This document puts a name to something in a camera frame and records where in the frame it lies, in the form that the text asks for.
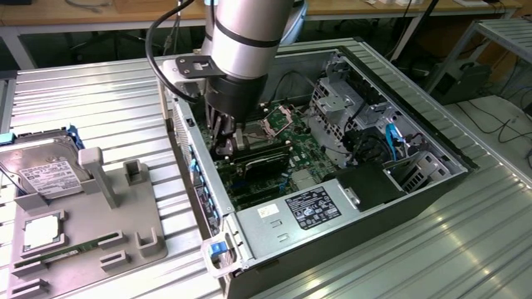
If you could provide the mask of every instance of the sticker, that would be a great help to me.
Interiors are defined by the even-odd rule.
[[[262,207],[258,209],[258,212],[262,218],[268,217],[270,215],[279,213],[278,205],[271,204],[270,206]]]
[[[314,189],[286,200],[299,226],[308,230],[342,216],[324,187]]]
[[[20,170],[34,189],[48,195],[80,187],[80,180],[67,161]]]

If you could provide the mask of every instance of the hard drive label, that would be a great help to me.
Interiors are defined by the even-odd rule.
[[[323,187],[292,196],[286,200],[299,226],[308,230],[342,216],[330,194]]]
[[[67,161],[22,169],[20,174],[42,195],[54,194],[80,186],[80,180]]]

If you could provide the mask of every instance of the metal workbench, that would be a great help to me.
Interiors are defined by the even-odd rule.
[[[468,154],[480,169],[412,221],[256,298],[462,298],[532,295],[531,179],[364,44],[346,45]],[[284,48],[311,49],[323,42]],[[22,72],[11,127],[16,133],[72,122],[106,169],[130,158],[150,165],[170,255],[76,291],[76,298],[222,298],[204,268],[200,234],[166,139],[156,81],[144,60]],[[2,189],[0,292],[6,292],[14,202]]]
[[[522,18],[474,21],[439,67],[436,74],[431,76],[431,80],[427,82],[426,90],[428,93],[436,88],[451,64],[459,58],[466,46],[470,44],[471,38],[476,34],[482,34],[488,40],[496,42],[532,64],[532,21]],[[484,42],[484,45],[479,46],[471,54],[470,58],[472,61],[479,58],[487,45],[488,42]]]

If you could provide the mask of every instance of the white label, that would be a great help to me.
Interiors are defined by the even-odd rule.
[[[80,180],[67,161],[22,169],[20,174],[42,195],[62,192],[80,186]]]
[[[278,205],[271,204],[270,206],[262,207],[258,209],[258,212],[262,218],[268,217],[270,215],[279,213]]]

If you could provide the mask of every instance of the black cable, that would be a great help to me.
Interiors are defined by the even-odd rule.
[[[522,90],[524,90],[524,89],[531,89],[531,88],[532,88],[532,86],[524,86],[524,87],[519,88],[519,89],[516,90],[516,92],[514,92],[514,93],[511,94],[511,96],[506,97],[506,99],[510,100],[511,98],[515,97],[515,95],[518,95],[518,93],[520,93]]]
[[[514,63],[514,69],[512,69],[512,73],[510,74],[507,83],[504,84],[503,88],[500,89],[500,92],[499,92],[500,95],[503,94],[504,90],[507,89],[508,84],[514,78],[514,75],[516,74],[518,64],[519,64],[519,56],[516,56],[516,62]]]
[[[326,149],[328,149],[328,150],[331,150],[331,151],[334,151],[334,152],[336,152],[336,153],[339,153],[339,154],[352,154],[352,153],[348,153],[348,152],[346,152],[346,151],[339,151],[338,149],[334,149],[334,148],[331,148],[331,147],[327,146],[327,145],[322,145],[322,147],[326,148]]]
[[[348,118],[348,121],[346,122],[346,125],[343,126],[343,133],[346,134],[346,130],[348,129],[348,124],[355,120],[355,118],[359,116],[360,112],[363,112],[366,106],[366,102],[362,103],[359,109],[356,110],[355,114]]]
[[[503,0],[500,0],[499,1],[499,3],[500,3],[500,5],[503,6],[503,8],[504,8],[504,12],[503,12],[503,14],[507,14],[507,6],[504,5],[504,3],[503,3]]]
[[[112,3],[111,2],[103,2],[100,4],[83,4],[83,3],[76,3],[72,0],[66,0],[67,4],[74,6],[74,7],[79,7],[79,8],[84,8],[88,9],[90,11],[100,14],[103,11],[102,9],[99,9],[98,7],[106,7],[106,6],[111,6]]]
[[[151,69],[154,70],[154,73],[156,73],[156,77],[159,78],[159,80],[162,81],[162,83],[164,84],[164,86],[170,89],[171,92],[174,92],[183,100],[186,100],[187,102],[195,104],[198,103],[199,99],[191,97],[190,95],[187,95],[184,92],[182,92],[179,90],[179,88],[176,86],[174,86],[174,84],[168,81],[168,78],[164,76],[163,71],[160,70],[159,66],[158,66],[158,62],[156,59],[154,57],[154,49],[151,48],[151,45],[154,43],[154,33],[156,31],[156,28],[159,27],[159,25],[175,14],[178,14],[184,8],[187,8],[188,5],[191,5],[194,2],[194,0],[187,0],[183,2],[182,5],[179,5],[176,8],[174,8],[170,12],[167,12],[166,14],[163,14],[159,19],[156,19],[156,21],[154,22],[154,24],[150,26],[148,29],[148,33],[147,33],[147,41],[144,44],[144,50],[147,52],[147,59],[148,59],[148,64]]]
[[[388,54],[384,55],[384,57],[388,57],[391,54],[394,54],[394,51],[398,49],[400,40],[403,39],[403,36],[406,35],[407,28],[408,28],[406,18],[407,18],[407,13],[408,13],[408,9],[410,9],[410,5],[411,5],[411,4],[412,4],[412,0],[408,0],[408,5],[407,5],[407,8],[406,8],[406,12],[403,13],[403,17],[400,17],[400,19],[402,19],[403,22],[404,22],[404,24],[403,24],[403,32],[402,32],[402,34],[400,34],[400,37],[399,37],[399,40],[398,40],[396,45],[394,46],[394,48],[392,48],[392,50],[388,52]]]
[[[302,74],[302,73],[298,72],[296,70],[290,70],[290,71],[287,71],[287,73],[283,74],[283,76],[282,76],[282,78],[280,78],[280,80],[279,80],[279,82],[278,82],[278,85],[275,86],[275,90],[274,90],[272,96],[270,97],[270,100],[268,100],[268,102],[267,102],[267,105],[268,105],[268,106],[272,104],[272,102],[274,102],[274,100],[275,100],[275,96],[278,95],[279,86],[282,85],[283,80],[287,78],[287,76],[288,76],[290,74],[298,74],[303,79],[306,79],[307,83],[308,83],[312,87],[315,87],[315,84],[314,84],[312,80],[311,80],[304,74]]]
[[[394,158],[392,150],[390,149],[390,146],[388,146],[388,144],[386,143],[386,141],[382,140],[382,139],[380,139],[378,136],[375,136],[375,135],[368,135],[368,137],[372,138],[372,139],[375,139],[375,140],[379,142],[379,144],[384,147],[384,150],[386,150],[386,152],[387,152],[387,154],[388,154],[388,159],[392,159],[392,158]]]
[[[502,137],[504,128],[511,128],[512,131],[518,132],[519,135],[503,141],[503,140],[500,139],[500,137]],[[519,137],[527,137],[530,140],[532,140],[532,137],[528,136],[530,134],[532,134],[532,132],[526,132],[526,133],[522,134],[522,133],[519,133],[519,131],[516,131],[512,127],[504,125],[504,126],[503,126],[503,129],[502,129],[500,132],[499,132],[498,140],[499,140],[500,143],[511,142],[512,140],[518,139]]]
[[[507,140],[507,141],[502,141],[500,140],[500,138],[499,138],[499,142],[502,142],[502,143],[506,143],[506,142],[508,142],[508,141],[511,141],[511,140],[515,140],[516,138],[519,138],[519,137],[527,137],[530,140],[532,140],[532,137],[530,137],[528,135],[530,134],[532,134],[532,132],[527,132],[527,133],[522,133],[522,132],[519,132],[516,129],[514,129],[510,125],[508,125],[508,122],[510,121],[503,121],[503,120],[500,120],[499,119],[499,117],[496,117],[494,114],[491,114],[488,111],[486,111],[484,109],[482,109],[479,106],[476,106],[472,102],[468,102],[476,109],[479,109],[482,112],[484,112],[486,114],[488,114],[491,117],[494,117],[502,124],[503,124],[503,126],[500,127],[500,128],[508,128],[508,129],[511,129],[514,132],[516,132],[518,133],[518,136],[516,137],[514,137],[512,139],[510,139],[510,140]]]
[[[476,123],[475,119],[471,117],[471,115],[466,112],[464,108],[459,105],[459,103],[456,103],[456,106],[459,106],[460,110],[464,112],[466,116],[468,117],[468,119],[474,122],[474,124],[476,125],[476,127],[479,128],[479,130],[486,133],[486,134],[492,134],[496,131],[499,131],[502,129],[503,126],[500,126],[499,128],[496,128],[494,131],[486,131],[479,124]]]
[[[180,21],[182,21],[182,16],[178,15],[176,16],[176,20],[174,21],[172,29],[171,29],[168,35],[167,35],[166,40],[164,40],[163,56],[167,55],[167,51],[168,51],[171,45],[172,45],[172,39],[175,39],[176,43],[178,43],[178,31],[179,30],[176,30],[176,28],[180,27],[179,26]],[[176,53],[176,43],[174,44],[174,53]]]
[[[211,20],[214,20],[214,26],[215,26],[216,24],[215,0],[211,0]]]

